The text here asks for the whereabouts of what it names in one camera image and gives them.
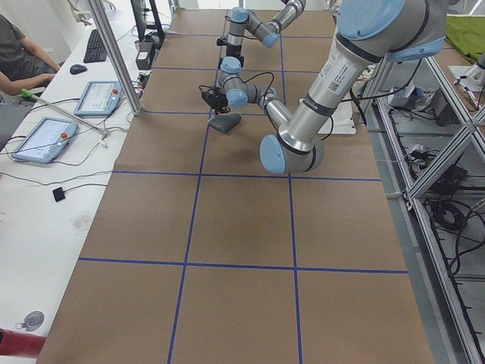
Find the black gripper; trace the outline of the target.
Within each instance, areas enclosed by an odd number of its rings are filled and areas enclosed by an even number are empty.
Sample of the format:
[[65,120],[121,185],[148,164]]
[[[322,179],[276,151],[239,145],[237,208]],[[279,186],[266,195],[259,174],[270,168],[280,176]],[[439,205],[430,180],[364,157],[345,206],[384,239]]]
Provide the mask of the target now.
[[227,114],[231,111],[228,101],[226,99],[219,99],[216,102],[216,114],[222,115]]

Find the person's forearm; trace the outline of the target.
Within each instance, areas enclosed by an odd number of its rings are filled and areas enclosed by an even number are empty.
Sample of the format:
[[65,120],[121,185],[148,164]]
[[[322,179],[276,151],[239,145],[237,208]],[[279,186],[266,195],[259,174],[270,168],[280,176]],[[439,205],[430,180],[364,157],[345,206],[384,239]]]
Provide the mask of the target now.
[[32,89],[40,87],[46,83],[50,83],[55,77],[55,74],[40,74],[35,77],[30,77],[22,80],[10,80],[3,72],[0,73],[1,91],[10,96],[20,94],[23,89]]

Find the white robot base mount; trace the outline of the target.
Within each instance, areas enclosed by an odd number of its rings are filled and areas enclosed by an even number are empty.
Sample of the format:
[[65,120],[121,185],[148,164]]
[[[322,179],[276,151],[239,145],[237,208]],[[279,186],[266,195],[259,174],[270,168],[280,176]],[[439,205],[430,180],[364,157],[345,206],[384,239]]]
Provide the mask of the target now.
[[355,123],[353,121],[353,109],[350,102],[339,104],[332,118],[328,118],[319,134],[338,134],[354,135],[356,133]]

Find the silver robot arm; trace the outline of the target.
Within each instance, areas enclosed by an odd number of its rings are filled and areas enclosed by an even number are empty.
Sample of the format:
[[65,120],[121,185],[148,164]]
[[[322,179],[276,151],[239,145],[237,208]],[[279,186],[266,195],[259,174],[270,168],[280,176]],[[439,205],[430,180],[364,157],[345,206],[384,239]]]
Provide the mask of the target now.
[[285,7],[267,23],[258,18],[248,8],[235,7],[229,16],[229,30],[226,36],[220,37],[216,44],[226,47],[226,56],[238,58],[243,62],[242,47],[246,31],[253,35],[266,48],[272,48],[282,31],[288,27],[306,7],[305,0],[283,1]]
[[438,53],[445,40],[447,11],[446,1],[341,2],[329,58],[294,113],[271,88],[242,82],[240,61],[232,56],[221,62],[216,89],[231,108],[260,105],[277,128],[259,148],[267,172],[310,171],[323,158],[319,130],[364,69],[382,58],[411,61]]

